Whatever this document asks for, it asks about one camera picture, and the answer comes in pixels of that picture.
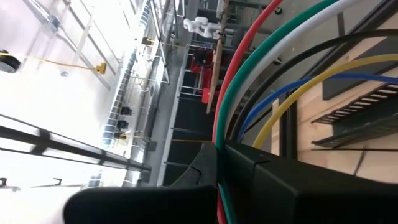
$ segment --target black cable carrier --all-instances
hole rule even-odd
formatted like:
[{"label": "black cable carrier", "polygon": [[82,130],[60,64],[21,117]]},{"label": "black cable carrier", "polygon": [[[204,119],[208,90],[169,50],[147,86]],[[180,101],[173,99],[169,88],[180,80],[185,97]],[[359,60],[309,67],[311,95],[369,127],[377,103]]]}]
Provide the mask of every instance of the black cable carrier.
[{"label": "black cable carrier", "polygon": [[312,143],[336,148],[398,132],[398,85],[384,84],[312,123],[333,125],[333,135]]},{"label": "black cable carrier", "polygon": [[373,91],[353,100],[346,106],[333,110],[331,113],[325,114],[311,123],[335,124],[363,112],[370,106],[389,101],[397,96],[398,85],[381,85]]}]

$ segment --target green cable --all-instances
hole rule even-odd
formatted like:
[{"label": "green cable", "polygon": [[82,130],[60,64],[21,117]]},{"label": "green cable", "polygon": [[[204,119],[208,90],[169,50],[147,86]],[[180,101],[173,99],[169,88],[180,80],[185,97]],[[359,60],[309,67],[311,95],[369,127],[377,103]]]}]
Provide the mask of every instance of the green cable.
[{"label": "green cable", "polygon": [[270,51],[273,46],[283,39],[288,33],[298,27],[300,24],[305,22],[307,19],[313,17],[315,14],[324,10],[328,6],[337,2],[338,0],[323,0],[322,2],[312,6],[306,11],[300,13],[298,16],[288,21],[282,27],[273,32],[243,63],[241,68],[236,73],[235,77],[232,79],[231,84],[226,90],[223,101],[221,102],[220,112],[218,113],[218,122],[216,128],[216,147],[218,149],[224,149],[225,145],[225,132],[224,127],[226,125],[228,111],[231,107],[235,93],[239,90],[241,84],[250,74],[251,70],[260,62],[260,60],[265,56],[268,51]]},{"label": "green cable", "polygon": [[236,221],[236,215],[234,214],[234,210],[232,208],[231,197],[229,196],[228,188],[226,187],[226,183],[224,179],[221,179],[218,184],[218,190],[220,191],[221,201],[223,201],[224,212],[226,221],[229,224],[238,223]]}]

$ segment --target white cable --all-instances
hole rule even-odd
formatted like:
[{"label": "white cable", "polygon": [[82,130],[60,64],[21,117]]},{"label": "white cable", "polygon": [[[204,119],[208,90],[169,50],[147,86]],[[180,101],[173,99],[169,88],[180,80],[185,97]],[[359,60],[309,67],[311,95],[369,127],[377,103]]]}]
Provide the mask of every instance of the white cable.
[{"label": "white cable", "polygon": [[344,11],[347,7],[351,7],[354,4],[359,3],[361,0],[339,0],[326,9],[320,11],[318,14],[306,20],[304,23],[296,27],[292,32],[287,34],[282,40],[280,40],[254,67],[247,79],[241,85],[239,91],[234,97],[232,108],[229,110],[227,123],[225,127],[225,133],[227,132],[228,125],[231,122],[232,116],[239,105],[245,92],[249,89],[251,84],[256,78],[264,71],[287,47],[289,47],[297,38],[307,33],[308,31],[316,28],[320,24],[326,22],[331,17]]}]

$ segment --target black cable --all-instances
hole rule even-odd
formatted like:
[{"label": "black cable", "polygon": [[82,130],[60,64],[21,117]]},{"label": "black cable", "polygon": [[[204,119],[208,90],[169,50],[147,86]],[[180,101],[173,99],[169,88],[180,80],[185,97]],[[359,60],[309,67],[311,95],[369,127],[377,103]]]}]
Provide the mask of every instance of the black cable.
[{"label": "black cable", "polygon": [[268,108],[268,110],[266,112],[264,112],[257,120],[255,120],[255,122],[253,122],[248,128],[246,128],[246,130],[244,130],[243,134],[246,134],[248,131],[250,131],[250,129],[255,127],[255,125],[258,122],[260,122],[262,119],[264,119],[271,111],[272,111],[272,107]]},{"label": "black cable", "polygon": [[290,59],[288,62],[283,64],[276,72],[270,75],[266,80],[261,83],[260,87],[253,93],[252,96],[248,99],[246,104],[243,106],[238,118],[235,121],[234,128],[231,132],[230,139],[237,140],[239,135],[239,130],[241,129],[244,120],[248,116],[252,107],[255,105],[257,100],[261,97],[261,95],[285,72],[291,69],[296,64],[304,61],[305,59],[315,55],[323,50],[326,50],[330,47],[334,47],[338,44],[344,44],[346,42],[354,41],[354,40],[362,40],[371,37],[386,37],[386,36],[398,36],[398,29],[380,29],[380,30],[372,30],[366,32],[359,32],[355,34],[348,34],[342,37],[337,37],[331,40],[328,40],[324,43],[318,44],[301,54],[298,54],[294,58]]},{"label": "black cable", "polygon": [[359,157],[358,163],[357,163],[357,165],[355,167],[355,170],[354,170],[354,174],[353,174],[354,176],[356,176],[358,174],[359,168],[361,168],[363,160],[365,159],[365,154],[366,154],[366,151],[362,151],[361,157]]}]

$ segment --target yellow cable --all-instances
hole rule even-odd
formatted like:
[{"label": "yellow cable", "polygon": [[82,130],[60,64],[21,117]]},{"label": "yellow cable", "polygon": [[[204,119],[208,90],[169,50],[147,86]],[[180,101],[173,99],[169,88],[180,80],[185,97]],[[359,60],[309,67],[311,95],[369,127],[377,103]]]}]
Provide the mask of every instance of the yellow cable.
[{"label": "yellow cable", "polygon": [[[0,56],[15,57],[16,55],[0,52]],[[102,63],[101,65],[96,66],[95,68],[90,68],[90,67],[84,67],[84,66],[80,66],[80,65],[71,65],[71,64],[67,64],[67,63],[54,62],[54,61],[47,60],[47,59],[44,59],[44,58],[37,58],[37,57],[32,57],[32,56],[23,56],[23,57],[32,58],[32,59],[36,59],[36,60],[41,61],[41,62],[48,62],[48,63],[53,63],[53,64],[56,64],[56,65],[61,65],[61,66],[66,66],[66,67],[82,68],[82,69],[88,69],[88,70],[96,70],[102,75],[104,74],[104,71],[103,72],[101,71],[101,67],[105,67],[106,68],[106,64],[104,64],[104,63]]]},{"label": "yellow cable", "polygon": [[367,58],[362,58],[358,60],[353,60],[352,62],[345,63],[343,65],[328,69],[327,71],[321,73],[320,75],[314,77],[306,84],[301,86],[299,89],[294,91],[275,111],[275,113],[268,119],[267,123],[262,127],[260,133],[257,135],[256,140],[253,143],[253,147],[259,149],[262,146],[266,136],[271,132],[273,125],[280,119],[280,117],[285,113],[285,111],[305,92],[314,87],[316,84],[322,82],[323,80],[329,78],[332,75],[341,73],[343,71],[360,67],[367,64],[386,62],[386,61],[396,61],[398,60],[398,54],[385,54],[372,56]]},{"label": "yellow cable", "polygon": [[[142,139],[148,139],[148,140],[152,139],[150,137],[142,137],[142,136],[133,136],[133,138],[142,138]],[[211,142],[211,140],[188,140],[188,139],[172,139],[172,141],[176,141],[176,142]]]},{"label": "yellow cable", "polygon": [[[155,42],[154,40],[152,40],[152,39],[149,39],[149,38],[147,38],[147,40],[149,41],[149,42]],[[181,45],[175,45],[175,44],[168,44],[168,43],[163,43],[164,45],[169,45],[169,46],[174,46],[174,47],[185,47],[185,46],[181,46]]]}]

